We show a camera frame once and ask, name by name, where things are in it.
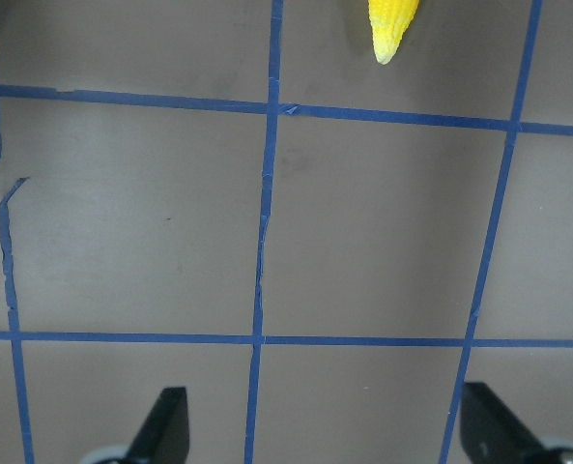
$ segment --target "black object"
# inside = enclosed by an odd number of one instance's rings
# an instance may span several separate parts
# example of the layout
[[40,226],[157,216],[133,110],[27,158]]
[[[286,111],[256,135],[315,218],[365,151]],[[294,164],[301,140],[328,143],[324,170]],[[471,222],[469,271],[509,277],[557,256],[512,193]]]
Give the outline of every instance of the black object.
[[125,458],[97,464],[185,464],[189,453],[189,420],[185,387],[161,391]]
[[462,448],[473,464],[573,464],[573,449],[546,449],[484,383],[466,383]]

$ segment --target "yellow object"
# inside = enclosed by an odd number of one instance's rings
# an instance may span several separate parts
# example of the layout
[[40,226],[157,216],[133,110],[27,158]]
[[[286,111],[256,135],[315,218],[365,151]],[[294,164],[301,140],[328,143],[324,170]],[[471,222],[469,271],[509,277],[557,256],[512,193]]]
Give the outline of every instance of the yellow object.
[[376,61],[386,65],[415,17],[419,0],[369,0]]

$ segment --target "blue tape grid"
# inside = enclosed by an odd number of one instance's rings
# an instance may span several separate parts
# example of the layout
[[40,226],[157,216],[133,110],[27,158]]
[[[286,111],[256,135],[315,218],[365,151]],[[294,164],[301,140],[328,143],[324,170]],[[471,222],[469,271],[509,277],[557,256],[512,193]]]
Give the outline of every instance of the blue tape grid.
[[[164,108],[228,111],[235,113],[265,114],[267,116],[266,146],[263,160],[263,183],[261,212],[258,232],[258,254],[256,268],[256,288],[254,297],[252,335],[244,334],[166,334],[166,333],[24,333],[20,329],[17,300],[13,281],[13,256],[10,235],[8,202],[24,182],[20,179],[0,204],[0,238],[3,250],[3,270],[6,277],[5,292],[9,310],[8,332],[0,331],[0,340],[12,344],[14,374],[20,425],[26,464],[33,464],[30,417],[26,393],[22,341],[81,341],[112,343],[218,343],[245,344],[252,348],[247,399],[246,436],[244,464],[252,464],[256,426],[256,410],[260,382],[262,346],[305,345],[305,346],[408,346],[408,347],[450,347],[461,348],[458,373],[451,397],[449,415],[445,425],[440,464],[445,464],[451,445],[453,427],[457,415],[462,385],[466,377],[470,353],[473,347],[487,348],[573,348],[573,339],[477,339],[474,338],[481,299],[494,247],[502,201],[509,175],[509,167],[518,133],[538,133],[573,136],[573,126],[521,122],[520,116],[530,72],[530,62],[534,49],[537,25],[541,13],[542,0],[533,0],[530,21],[525,40],[525,48],[520,68],[514,104],[509,120],[469,118],[436,114],[408,113],[360,108],[305,105],[279,102],[280,35],[283,17],[283,0],[272,0],[271,38],[269,57],[269,95],[267,103],[254,101],[228,101],[197,99],[164,95],[139,95],[119,92],[74,90],[59,92],[52,88],[21,85],[1,85],[0,98],[51,100],[65,102],[93,102],[124,104]],[[473,294],[473,303],[465,338],[406,338],[406,337],[355,337],[355,336],[276,336],[263,335],[262,275],[264,265],[264,245],[272,204],[273,163],[277,139],[279,116],[307,116],[314,118],[343,119],[352,121],[373,121],[393,124],[468,128],[489,131],[505,131],[506,141],[501,170],[495,192],[492,212],[482,258]],[[0,135],[0,159],[2,141]]]

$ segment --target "yellow corn cob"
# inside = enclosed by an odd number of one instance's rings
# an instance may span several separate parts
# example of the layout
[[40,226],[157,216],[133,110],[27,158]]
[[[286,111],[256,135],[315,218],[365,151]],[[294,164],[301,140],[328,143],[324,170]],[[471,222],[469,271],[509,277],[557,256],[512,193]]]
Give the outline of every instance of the yellow corn cob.
[[369,0],[376,60],[386,65],[415,17],[419,0]]

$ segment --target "gray floor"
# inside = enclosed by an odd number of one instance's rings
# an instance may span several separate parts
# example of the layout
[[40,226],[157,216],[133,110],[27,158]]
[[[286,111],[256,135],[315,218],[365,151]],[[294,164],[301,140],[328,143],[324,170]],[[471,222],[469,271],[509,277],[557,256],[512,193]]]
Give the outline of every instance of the gray floor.
[[[531,2],[422,0],[385,67],[365,0],[284,4],[281,102],[493,130],[278,118],[253,462],[436,463]],[[271,21],[270,0],[0,0],[0,84],[266,102]],[[522,121],[573,126],[573,0],[543,1]],[[266,128],[0,97],[0,201],[30,177],[9,203],[13,336],[0,248],[0,464],[26,445],[14,336],[34,463],[128,443],[162,387],[187,385],[189,464],[252,464]],[[518,134],[474,336],[467,379],[573,440],[573,136]],[[467,463],[457,437],[447,462]]]

